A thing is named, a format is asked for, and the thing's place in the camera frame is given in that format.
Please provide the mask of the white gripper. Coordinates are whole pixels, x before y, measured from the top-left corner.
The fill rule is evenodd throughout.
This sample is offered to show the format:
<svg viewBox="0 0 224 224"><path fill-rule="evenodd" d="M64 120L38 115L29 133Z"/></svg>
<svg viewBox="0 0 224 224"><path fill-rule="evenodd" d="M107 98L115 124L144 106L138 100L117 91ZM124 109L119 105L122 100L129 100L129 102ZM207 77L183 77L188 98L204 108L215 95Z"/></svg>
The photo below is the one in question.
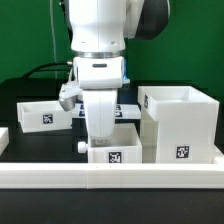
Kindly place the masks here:
<svg viewBox="0 0 224 224"><path fill-rule="evenodd" d="M124 58L75 57L74 72L82 90L88 136L110 139L115 125L117 91L123 85Z"/></svg>

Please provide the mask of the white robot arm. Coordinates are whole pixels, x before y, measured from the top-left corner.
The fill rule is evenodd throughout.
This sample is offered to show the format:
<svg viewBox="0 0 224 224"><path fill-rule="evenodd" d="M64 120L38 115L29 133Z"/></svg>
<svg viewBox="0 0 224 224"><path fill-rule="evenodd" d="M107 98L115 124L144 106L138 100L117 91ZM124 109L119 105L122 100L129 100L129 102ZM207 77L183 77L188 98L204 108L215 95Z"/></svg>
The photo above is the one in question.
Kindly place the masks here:
<svg viewBox="0 0 224 224"><path fill-rule="evenodd" d="M124 84L125 40L152 40L167 26L169 0L62 0L75 52L59 102L66 110L84 101L88 137L109 139L114 130L117 90Z"/></svg>

